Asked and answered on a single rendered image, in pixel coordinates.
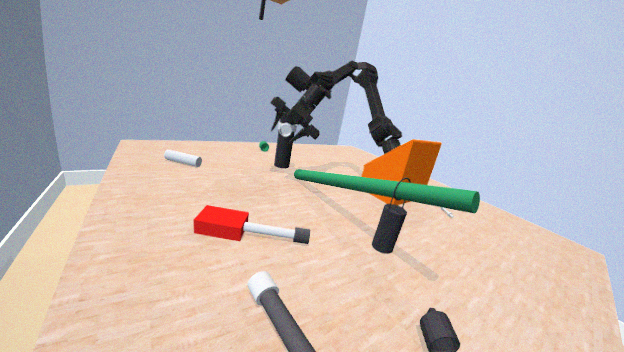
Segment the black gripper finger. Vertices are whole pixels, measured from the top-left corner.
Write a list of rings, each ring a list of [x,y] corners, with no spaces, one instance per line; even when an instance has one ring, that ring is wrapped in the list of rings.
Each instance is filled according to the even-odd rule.
[[[302,128],[302,129],[301,129],[301,130],[300,130],[300,131],[299,131],[299,132],[298,132],[298,133],[297,133],[297,134],[296,134],[296,135],[295,135],[295,136],[294,136],[294,137],[293,137],[293,138],[292,138],[292,139],[288,142],[288,145],[289,145],[290,143],[292,143],[293,141],[295,141],[295,140],[297,140],[298,138],[303,137],[303,136],[307,136],[307,137],[309,137],[309,135],[308,135],[307,133],[305,133],[305,132],[303,131],[303,128]]]
[[[280,113],[279,110],[277,110],[276,108],[275,108],[275,110],[277,111],[277,115],[275,117],[275,120],[274,120],[273,126],[271,128],[271,131],[275,128],[275,126],[277,125],[278,121],[280,120],[280,118],[281,118],[281,116],[283,114],[283,112]]]

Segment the grey faceted cup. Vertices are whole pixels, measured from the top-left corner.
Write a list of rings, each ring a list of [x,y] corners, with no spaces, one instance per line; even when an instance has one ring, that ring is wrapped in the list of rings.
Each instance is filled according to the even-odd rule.
[[[291,132],[295,132],[297,128],[297,124],[296,125],[290,125],[289,123],[287,124],[281,124],[280,122],[278,122],[278,129],[279,132],[282,136],[289,136],[291,134]]]

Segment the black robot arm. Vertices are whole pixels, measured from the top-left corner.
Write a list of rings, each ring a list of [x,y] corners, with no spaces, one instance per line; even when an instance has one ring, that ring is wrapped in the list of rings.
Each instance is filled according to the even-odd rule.
[[[357,76],[354,75],[355,70],[362,70]],[[327,96],[331,99],[331,89],[338,82],[350,76],[355,83],[358,83],[366,92],[369,108],[372,115],[372,121],[368,123],[369,134],[378,147],[382,146],[384,154],[390,150],[394,150],[401,146],[399,138],[402,138],[401,130],[398,129],[392,120],[387,118],[384,113],[381,98],[379,95],[377,83],[378,72],[375,66],[367,62],[350,61],[344,66],[334,71],[314,72],[310,77],[298,66],[294,67],[286,77],[289,82],[299,93],[307,90],[304,96],[316,107]],[[309,108],[305,110],[302,103],[294,105],[287,113],[296,124],[301,122],[306,126],[313,117]],[[310,112],[311,111],[311,112]],[[390,138],[387,139],[392,135]],[[385,141],[385,139],[387,139]]]

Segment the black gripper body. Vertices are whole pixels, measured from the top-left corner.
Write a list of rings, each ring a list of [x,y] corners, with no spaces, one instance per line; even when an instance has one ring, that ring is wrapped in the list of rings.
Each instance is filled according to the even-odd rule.
[[[297,103],[302,103],[302,107],[305,110],[308,110],[308,108],[313,112],[313,110],[316,108],[316,106],[311,103],[304,95],[300,97],[300,99],[297,101]],[[280,99],[279,97],[275,97],[271,103],[276,107],[277,110],[279,110],[280,113],[285,112],[286,114],[290,111],[290,109],[285,106],[285,102],[283,99]],[[296,104],[297,104],[296,103]],[[295,104],[295,105],[296,105]],[[310,112],[311,112],[310,111]],[[311,112],[311,113],[312,113]],[[310,113],[310,114],[311,114]],[[307,133],[308,135],[310,135],[312,138],[314,138],[315,140],[317,139],[317,137],[320,135],[319,130],[313,126],[312,124],[307,124],[306,126],[301,122],[300,125],[302,125],[304,127],[303,131],[305,133]]]

